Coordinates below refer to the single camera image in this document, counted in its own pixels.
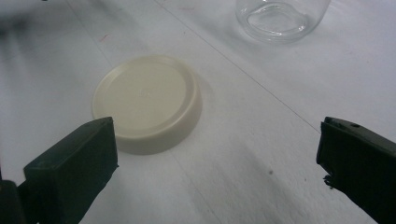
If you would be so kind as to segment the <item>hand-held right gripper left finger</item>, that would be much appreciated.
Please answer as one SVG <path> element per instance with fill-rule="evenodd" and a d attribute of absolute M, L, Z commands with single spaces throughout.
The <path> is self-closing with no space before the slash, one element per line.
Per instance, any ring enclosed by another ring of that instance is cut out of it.
<path fill-rule="evenodd" d="M 113 119 L 85 123 L 24 168 L 28 224 L 78 224 L 118 168 Z"/>

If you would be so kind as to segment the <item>cream plastic jar lid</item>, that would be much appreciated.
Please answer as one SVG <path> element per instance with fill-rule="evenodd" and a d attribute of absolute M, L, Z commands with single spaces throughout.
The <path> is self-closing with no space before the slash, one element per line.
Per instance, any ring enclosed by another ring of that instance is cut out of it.
<path fill-rule="evenodd" d="M 123 63 L 99 83 L 92 99 L 96 119 L 111 117 L 118 149 L 150 155 L 182 142 L 203 110 L 194 71 L 182 61 L 151 55 Z"/>

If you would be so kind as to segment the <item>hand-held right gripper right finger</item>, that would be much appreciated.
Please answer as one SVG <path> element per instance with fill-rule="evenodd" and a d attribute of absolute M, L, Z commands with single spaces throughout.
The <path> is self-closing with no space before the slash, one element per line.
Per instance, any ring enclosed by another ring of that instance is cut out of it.
<path fill-rule="evenodd" d="M 396 224 L 396 143 L 359 124 L 321 122 L 317 164 L 338 189 L 378 224 Z"/>

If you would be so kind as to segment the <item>clear glass jar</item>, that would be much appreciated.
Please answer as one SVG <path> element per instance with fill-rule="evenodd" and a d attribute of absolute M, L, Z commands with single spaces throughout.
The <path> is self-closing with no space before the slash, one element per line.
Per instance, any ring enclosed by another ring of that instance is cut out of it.
<path fill-rule="evenodd" d="M 331 0 L 235 0 L 235 16 L 260 41 L 289 43 L 304 38 L 322 21 Z"/>

